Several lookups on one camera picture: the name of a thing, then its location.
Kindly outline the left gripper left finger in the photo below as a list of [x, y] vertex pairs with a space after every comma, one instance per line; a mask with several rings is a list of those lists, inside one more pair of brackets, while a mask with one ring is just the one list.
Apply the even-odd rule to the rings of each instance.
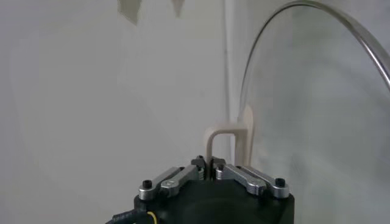
[[207, 169], [204, 157], [199, 155], [185, 167], [171, 167], [151, 180], [144, 180], [139, 187], [140, 200], [151, 201], [164, 192], [167, 197], [176, 196], [189, 181], [204, 180]]

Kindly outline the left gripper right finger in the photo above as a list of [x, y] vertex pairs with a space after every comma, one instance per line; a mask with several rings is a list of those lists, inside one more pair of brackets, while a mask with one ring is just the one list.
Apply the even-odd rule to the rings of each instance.
[[289, 186], [283, 178], [272, 178], [250, 166], [234, 166], [213, 156], [210, 172], [212, 189], [219, 195], [249, 194], [278, 200], [289, 197]]

